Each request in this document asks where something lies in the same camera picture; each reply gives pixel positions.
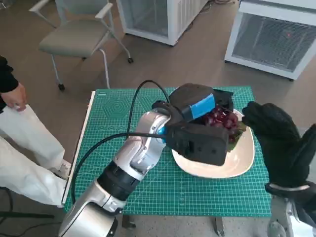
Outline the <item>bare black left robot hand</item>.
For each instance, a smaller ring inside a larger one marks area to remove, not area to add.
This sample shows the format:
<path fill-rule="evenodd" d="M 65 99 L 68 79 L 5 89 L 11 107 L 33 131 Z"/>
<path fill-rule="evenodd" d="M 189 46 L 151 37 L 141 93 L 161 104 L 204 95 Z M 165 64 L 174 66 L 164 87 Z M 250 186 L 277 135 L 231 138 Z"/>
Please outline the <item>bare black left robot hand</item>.
<path fill-rule="evenodd" d="M 193 83 L 176 88 L 170 94 L 169 102 L 187 122 L 211 112 L 216 106 L 230 111 L 234 109 L 232 92 Z"/>

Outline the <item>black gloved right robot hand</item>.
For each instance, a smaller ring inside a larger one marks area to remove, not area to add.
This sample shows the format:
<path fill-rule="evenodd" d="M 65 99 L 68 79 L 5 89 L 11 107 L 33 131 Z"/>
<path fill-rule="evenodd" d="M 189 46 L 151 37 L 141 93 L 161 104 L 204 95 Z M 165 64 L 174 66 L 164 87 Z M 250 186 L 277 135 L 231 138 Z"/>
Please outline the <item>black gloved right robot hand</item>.
<path fill-rule="evenodd" d="M 285 188 L 307 184 L 316 153 L 316 126 L 311 125 L 301 136 L 292 117 L 272 103 L 251 101 L 242 112 L 242 122 L 260 143 L 269 182 Z"/>

